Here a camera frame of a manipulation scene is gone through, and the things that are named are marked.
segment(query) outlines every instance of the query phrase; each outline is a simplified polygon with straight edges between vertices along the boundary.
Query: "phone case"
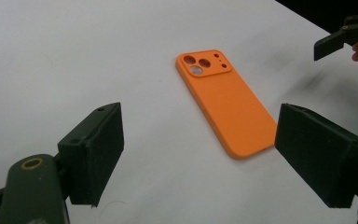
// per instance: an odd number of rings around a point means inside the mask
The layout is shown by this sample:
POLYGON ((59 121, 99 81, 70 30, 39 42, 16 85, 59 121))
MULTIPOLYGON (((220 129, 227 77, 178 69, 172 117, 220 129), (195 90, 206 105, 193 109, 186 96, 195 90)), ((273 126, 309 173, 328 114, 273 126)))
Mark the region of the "phone case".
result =
POLYGON ((181 54, 176 69, 231 158, 242 160, 274 145, 275 120, 222 52, 181 54))

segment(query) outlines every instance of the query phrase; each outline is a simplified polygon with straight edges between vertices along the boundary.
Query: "white table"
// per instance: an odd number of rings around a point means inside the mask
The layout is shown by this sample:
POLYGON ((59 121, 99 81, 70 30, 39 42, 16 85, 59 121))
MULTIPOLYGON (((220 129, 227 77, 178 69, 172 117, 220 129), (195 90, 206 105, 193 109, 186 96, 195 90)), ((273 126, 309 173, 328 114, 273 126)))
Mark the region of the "white table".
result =
POLYGON ((0 1, 0 188, 121 102, 123 154, 98 208, 69 205, 72 223, 354 224, 357 198, 327 208, 275 148, 229 158, 174 67, 220 49, 276 120, 290 103, 358 134, 351 48, 312 60, 327 35, 272 0, 0 1))

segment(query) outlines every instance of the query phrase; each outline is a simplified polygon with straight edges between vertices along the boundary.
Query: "smartphone case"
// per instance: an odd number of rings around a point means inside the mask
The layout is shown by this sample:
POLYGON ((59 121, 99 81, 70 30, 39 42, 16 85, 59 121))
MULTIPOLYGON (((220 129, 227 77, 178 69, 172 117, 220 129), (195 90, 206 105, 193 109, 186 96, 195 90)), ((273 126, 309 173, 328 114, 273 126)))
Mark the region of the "smartphone case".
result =
POLYGON ((274 145, 275 120, 222 52, 181 54, 176 69, 232 159, 242 160, 274 145))

